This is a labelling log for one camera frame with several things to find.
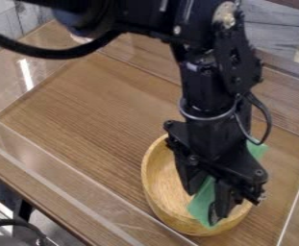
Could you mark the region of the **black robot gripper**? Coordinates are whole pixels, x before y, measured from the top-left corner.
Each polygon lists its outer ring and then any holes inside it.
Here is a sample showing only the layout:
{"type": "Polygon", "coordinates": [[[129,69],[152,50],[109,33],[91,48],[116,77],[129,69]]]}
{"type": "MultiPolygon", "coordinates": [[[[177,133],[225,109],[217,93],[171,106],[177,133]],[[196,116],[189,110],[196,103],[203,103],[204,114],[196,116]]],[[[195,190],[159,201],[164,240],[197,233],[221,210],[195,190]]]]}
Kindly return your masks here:
{"type": "Polygon", "coordinates": [[[163,125],[165,142],[188,195],[197,192],[208,176],[216,179],[208,206],[208,223],[215,226],[243,201],[260,203],[268,174],[249,147],[260,146],[264,141],[249,135],[247,99],[232,100],[213,112],[201,111],[180,100],[179,110],[183,120],[168,120],[163,125]]]}

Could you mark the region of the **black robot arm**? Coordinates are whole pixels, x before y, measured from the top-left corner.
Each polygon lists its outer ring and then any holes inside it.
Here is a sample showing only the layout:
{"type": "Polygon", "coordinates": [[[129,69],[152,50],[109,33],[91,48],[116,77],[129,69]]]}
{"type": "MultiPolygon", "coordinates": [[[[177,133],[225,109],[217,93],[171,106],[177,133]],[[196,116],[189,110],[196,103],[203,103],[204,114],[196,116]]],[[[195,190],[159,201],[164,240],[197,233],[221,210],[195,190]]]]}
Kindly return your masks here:
{"type": "Polygon", "coordinates": [[[252,94],[263,64],[236,0],[18,0],[50,9],[68,31],[89,38],[84,53],[123,33],[167,43],[181,75],[181,120],[164,123],[191,215],[208,227],[244,202],[259,204],[268,175],[249,149],[252,94]]]}

